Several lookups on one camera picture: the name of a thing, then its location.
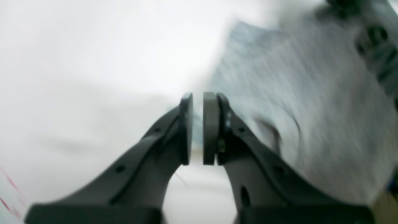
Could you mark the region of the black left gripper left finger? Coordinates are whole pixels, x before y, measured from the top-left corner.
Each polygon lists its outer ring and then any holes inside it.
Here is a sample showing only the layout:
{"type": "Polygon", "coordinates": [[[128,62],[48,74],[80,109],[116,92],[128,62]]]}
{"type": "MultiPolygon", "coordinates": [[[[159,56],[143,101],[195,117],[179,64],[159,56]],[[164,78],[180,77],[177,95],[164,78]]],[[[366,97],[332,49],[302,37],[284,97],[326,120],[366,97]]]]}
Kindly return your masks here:
{"type": "Polygon", "coordinates": [[[169,180],[188,165],[193,95],[158,119],[92,182],[61,200],[33,205],[27,224],[160,224],[169,180]]]}

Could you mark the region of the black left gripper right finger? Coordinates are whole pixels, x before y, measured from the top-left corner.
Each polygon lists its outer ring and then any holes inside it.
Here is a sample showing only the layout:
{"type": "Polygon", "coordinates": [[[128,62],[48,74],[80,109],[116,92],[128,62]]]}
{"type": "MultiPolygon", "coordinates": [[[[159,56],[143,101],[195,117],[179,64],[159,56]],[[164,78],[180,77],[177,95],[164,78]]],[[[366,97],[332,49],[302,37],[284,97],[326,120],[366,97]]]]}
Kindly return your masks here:
{"type": "Polygon", "coordinates": [[[223,166],[236,224],[374,224],[371,210],[336,200],[301,178],[254,135],[222,93],[203,96],[203,164],[223,166]]]}

